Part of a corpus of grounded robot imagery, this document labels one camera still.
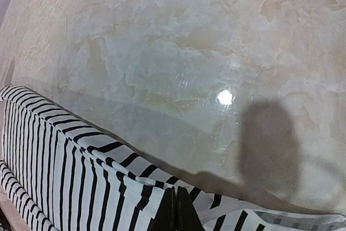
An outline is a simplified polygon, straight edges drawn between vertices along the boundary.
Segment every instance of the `black and white striped cloth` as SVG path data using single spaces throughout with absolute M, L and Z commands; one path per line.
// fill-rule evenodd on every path
M 28 88 L 0 91 L 1 184 L 32 230 L 150 230 L 165 189 L 186 187 L 205 230 L 346 230 L 342 215 L 267 210 L 197 187 Z

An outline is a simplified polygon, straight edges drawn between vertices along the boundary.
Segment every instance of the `marble tile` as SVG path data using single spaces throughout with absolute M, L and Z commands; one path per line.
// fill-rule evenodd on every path
M 0 80 L 206 191 L 343 213 L 345 35 L 346 0 L 12 0 Z

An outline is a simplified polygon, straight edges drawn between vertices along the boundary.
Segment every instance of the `bright light spot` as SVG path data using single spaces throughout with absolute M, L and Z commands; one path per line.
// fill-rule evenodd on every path
M 233 95 L 228 90 L 223 90 L 217 95 L 217 100 L 222 105 L 231 105 L 233 102 Z

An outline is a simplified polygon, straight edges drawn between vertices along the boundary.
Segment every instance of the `striped fabric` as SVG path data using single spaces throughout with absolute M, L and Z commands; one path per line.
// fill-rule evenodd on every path
M 346 230 L 341 215 L 283 213 L 207 194 L 28 88 L 8 86 L 0 101 L 1 184 L 32 230 L 150 230 L 165 189 L 179 186 L 205 230 Z

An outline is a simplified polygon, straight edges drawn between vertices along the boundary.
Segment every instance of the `marble wall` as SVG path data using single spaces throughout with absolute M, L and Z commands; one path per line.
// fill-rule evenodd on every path
M 346 208 L 346 0 L 12 0 L 1 83 L 209 192 Z

